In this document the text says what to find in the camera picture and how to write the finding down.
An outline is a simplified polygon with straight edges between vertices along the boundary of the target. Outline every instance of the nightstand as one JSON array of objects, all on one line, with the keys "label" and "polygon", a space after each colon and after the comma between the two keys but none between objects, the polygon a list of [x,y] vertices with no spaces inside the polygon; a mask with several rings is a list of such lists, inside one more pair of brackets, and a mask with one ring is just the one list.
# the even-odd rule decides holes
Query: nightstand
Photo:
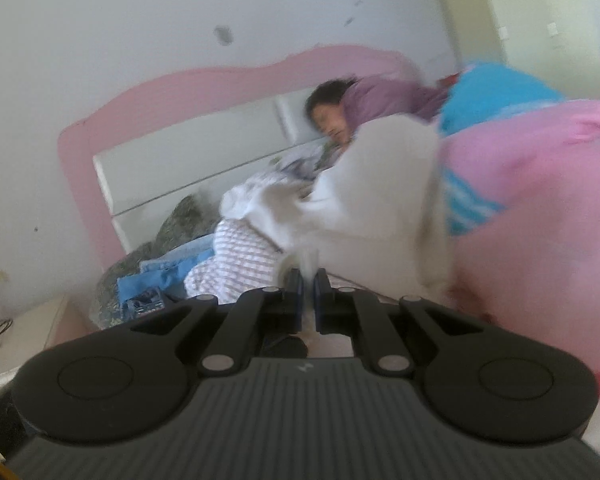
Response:
[{"label": "nightstand", "polygon": [[0,389],[18,369],[45,348],[94,332],[94,327],[62,296],[43,303],[13,319],[0,337]]}]

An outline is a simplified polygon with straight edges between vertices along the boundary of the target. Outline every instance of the pink headboard frame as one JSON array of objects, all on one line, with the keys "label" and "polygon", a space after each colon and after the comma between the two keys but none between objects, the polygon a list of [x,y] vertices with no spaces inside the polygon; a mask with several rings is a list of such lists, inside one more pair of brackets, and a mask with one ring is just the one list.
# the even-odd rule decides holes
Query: pink headboard frame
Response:
[{"label": "pink headboard frame", "polygon": [[317,47],[269,66],[165,75],[127,90],[65,129],[58,139],[62,170],[102,265],[109,267],[125,251],[98,184],[94,155],[200,115],[352,75],[420,78],[417,67],[397,52],[355,45]]}]

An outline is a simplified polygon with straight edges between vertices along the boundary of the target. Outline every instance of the silver screw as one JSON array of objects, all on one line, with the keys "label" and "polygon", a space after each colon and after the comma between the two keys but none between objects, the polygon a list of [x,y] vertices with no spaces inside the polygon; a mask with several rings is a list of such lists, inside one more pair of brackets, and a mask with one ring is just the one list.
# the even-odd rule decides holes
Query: silver screw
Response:
[{"label": "silver screw", "polygon": [[378,359],[378,366],[387,372],[403,372],[411,362],[402,355],[385,355]]},{"label": "silver screw", "polygon": [[234,360],[228,355],[213,354],[202,359],[202,365],[212,372],[224,372],[234,365]]}]

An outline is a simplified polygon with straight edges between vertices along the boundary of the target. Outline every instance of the ribbed gray surface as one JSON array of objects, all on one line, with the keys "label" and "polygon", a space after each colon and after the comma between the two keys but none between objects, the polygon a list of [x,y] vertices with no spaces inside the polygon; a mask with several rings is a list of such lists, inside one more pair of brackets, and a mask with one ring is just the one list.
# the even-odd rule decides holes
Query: ribbed gray surface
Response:
[{"label": "ribbed gray surface", "polygon": [[600,459],[577,440],[489,446],[357,359],[254,359],[203,383],[151,434],[95,448],[36,438],[9,466],[22,480],[600,480]]}]

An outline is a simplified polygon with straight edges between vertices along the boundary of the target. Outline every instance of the pink bedding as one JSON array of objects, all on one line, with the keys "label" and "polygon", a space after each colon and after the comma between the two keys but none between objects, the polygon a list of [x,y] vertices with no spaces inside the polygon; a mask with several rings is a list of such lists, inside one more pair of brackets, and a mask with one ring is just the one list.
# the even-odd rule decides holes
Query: pink bedding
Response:
[{"label": "pink bedding", "polygon": [[600,102],[472,126],[442,157],[505,207],[456,238],[460,309],[573,353],[600,380]]}]

